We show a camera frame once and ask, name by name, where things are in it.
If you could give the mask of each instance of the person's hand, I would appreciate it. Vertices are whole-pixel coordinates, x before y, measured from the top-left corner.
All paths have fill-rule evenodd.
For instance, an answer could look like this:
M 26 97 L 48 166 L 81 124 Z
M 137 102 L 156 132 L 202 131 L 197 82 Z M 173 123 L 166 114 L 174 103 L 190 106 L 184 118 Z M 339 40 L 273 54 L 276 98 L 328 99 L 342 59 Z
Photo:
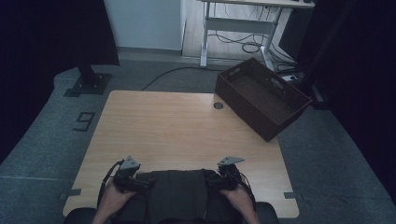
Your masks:
M 121 193 L 114 185 L 113 178 L 109 178 L 92 224 L 105 223 L 111 215 L 118 212 L 135 194 L 136 192 L 132 191 Z
M 253 202 L 248 196 L 246 189 L 238 184 L 235 189 L 221 189 L 220 193 L 224 195 L 230 204 L 242 214 L 248 224 L 259 224 L 259 218 L 254 211 Z

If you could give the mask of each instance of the dark brown box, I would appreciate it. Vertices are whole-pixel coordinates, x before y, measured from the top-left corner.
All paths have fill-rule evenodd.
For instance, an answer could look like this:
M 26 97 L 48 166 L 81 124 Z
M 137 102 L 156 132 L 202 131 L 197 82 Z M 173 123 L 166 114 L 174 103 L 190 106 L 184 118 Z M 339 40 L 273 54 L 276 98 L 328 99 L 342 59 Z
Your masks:
M 267 142 L 297 120 L 311 103 L 254 58 L 220 72 L 215 92 Z

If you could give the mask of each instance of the cable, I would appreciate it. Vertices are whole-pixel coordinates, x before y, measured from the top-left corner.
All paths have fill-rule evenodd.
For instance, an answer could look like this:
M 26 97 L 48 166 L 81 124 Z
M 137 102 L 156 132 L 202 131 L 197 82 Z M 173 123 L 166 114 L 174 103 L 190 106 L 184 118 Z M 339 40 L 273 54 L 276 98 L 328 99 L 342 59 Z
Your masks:
M 150 83 L 148 85 L 146 85 L 142 91 L 144 91 L 147 87 L 149 87 L 152 83 L 154 83 L 156 80 L 158 80 L 160 77 L 163 77 L 166 74 L 169 74 L 171 72 L 175 72 L 177 70 L 181 70 L 181 69 L 196 69 L 196 70 L 206 70 L 206 71 L 214 71 L 214 72 L 221 72 L 223 70 L 219 70 L 219 69 L 210 69 L 210 68 L 201 68 L 201 67 L 179 67 L 179 68 L 175 68 L 172 70 L 169 70 L 167 72 L 164 72 L 162 74 L 160 74 L 159 76 L 155 77 L 152 81 L 150 81 Z

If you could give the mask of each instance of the white desk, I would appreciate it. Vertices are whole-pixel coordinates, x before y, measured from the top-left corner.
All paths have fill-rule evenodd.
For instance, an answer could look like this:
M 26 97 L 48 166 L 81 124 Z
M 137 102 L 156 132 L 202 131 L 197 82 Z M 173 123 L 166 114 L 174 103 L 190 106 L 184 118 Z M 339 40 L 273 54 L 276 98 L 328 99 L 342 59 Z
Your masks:
M 205 10 L 204 42 L 202 44 L 202 49 L 201 49 L 200 65 L 202 67 L 206 67 L 206 60 L 207 60 L 207 31 L 217 30 L 217 31 L 268 35 L 265 46 L 261 47 L 261 52 L 262 52 L 262 57 L 265 60 L 266 66 L 271 70 L 274 70 L 274 67 L 271 62 L 271 55 L 268 53 L 268 50 L 274 38 L 279 17 L 280 14 L 282 13 L 282 8 L 284 7 L 313 8 L 315 6 L 313 2 L 304 3 L 303 0 L 300 0 L 299 2 L 295 2 L 291 0 L 201 0 L 201 1 L 207 3 Z M 279 10 L 277 11 L 276 17 L 273 21 L 247 21 L 247 20 L 235 20 L 235 19 L 226 19 L 226 18 L 213 18 L 209 16 L 210 3 L 279 7 Z

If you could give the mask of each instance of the wall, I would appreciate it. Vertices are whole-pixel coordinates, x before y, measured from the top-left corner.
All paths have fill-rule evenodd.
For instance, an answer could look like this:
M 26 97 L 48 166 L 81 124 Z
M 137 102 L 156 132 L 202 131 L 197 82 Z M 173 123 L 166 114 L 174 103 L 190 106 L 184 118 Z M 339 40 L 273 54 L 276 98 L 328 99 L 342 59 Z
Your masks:
M 181 50 L 185 0 L 105 0 L 117 47 Z

